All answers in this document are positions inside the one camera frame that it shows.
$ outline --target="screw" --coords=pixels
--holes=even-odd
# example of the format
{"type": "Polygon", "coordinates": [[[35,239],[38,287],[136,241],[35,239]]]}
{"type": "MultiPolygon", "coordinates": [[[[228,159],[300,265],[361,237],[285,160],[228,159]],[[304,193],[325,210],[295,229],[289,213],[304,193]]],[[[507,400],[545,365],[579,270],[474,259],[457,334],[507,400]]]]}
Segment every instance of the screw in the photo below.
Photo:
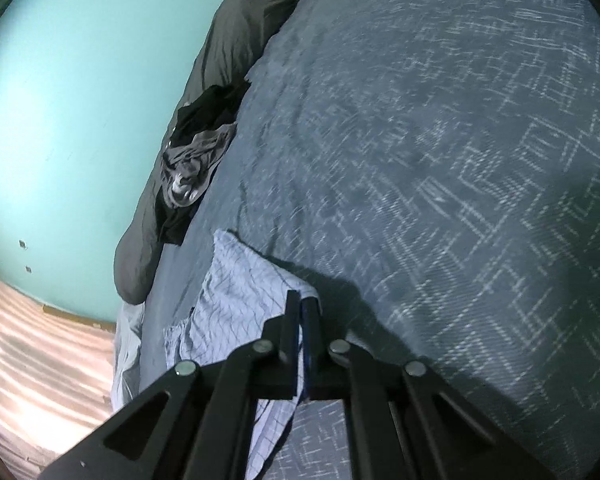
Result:
{"type": "Polygon", "coordinates": [[[351,345],[344,341],[344,339],[336,339],[329,343],[329,350],[334,354],[346,354],[351,349],[351,345]]]}
{"type": "Polygon", "coordinates": [[[178,364],[176,364],[176,375],[186,377],[191,375],[197,369],[198,365],[193,361],[180,361],[178,364]]]}
{"type": "Polygon", "coordinates": [[[404,371],[407,372],[411,377],[422,377],[427,373],[427,367],[420,361],[411,361],[404,367],[404,371]]]}
{"type": "Polygon", "coordinates": [[[253,351],[257,354],[268,354],[273,350],[273,343],[268,339],[258,339],[253,344],[253,351]]]}

